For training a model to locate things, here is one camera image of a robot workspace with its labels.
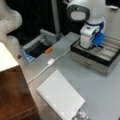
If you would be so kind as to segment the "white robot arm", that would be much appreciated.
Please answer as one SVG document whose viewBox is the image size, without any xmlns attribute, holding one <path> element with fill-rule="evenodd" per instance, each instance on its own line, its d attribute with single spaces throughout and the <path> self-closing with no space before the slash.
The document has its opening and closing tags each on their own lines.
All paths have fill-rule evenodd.
<svg viewBox="0 0 120 120">
<path fill-rule="evenodd" d="M 83 22 L 79 45 L 92 49 L 104 40 L 106 27 L 105 0 L 63 0 L 67 5 L 67 17 L 73 22 Z"/>
</svg>

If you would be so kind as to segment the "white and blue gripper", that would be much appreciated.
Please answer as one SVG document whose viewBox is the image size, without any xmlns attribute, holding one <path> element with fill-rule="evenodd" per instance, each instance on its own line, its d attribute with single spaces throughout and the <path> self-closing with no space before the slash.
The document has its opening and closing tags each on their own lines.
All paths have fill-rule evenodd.
<svg viewBox="0 0 120 120">
<path fill-rule="evenodd" d="M 103 33 L 104 23 L 89 24 L 85 23 L 80 30 L 81 37 L 79 45 L 82 49 L 90 50 L 98 47 L 104 40 L 105 34 Z"/>
</svg>

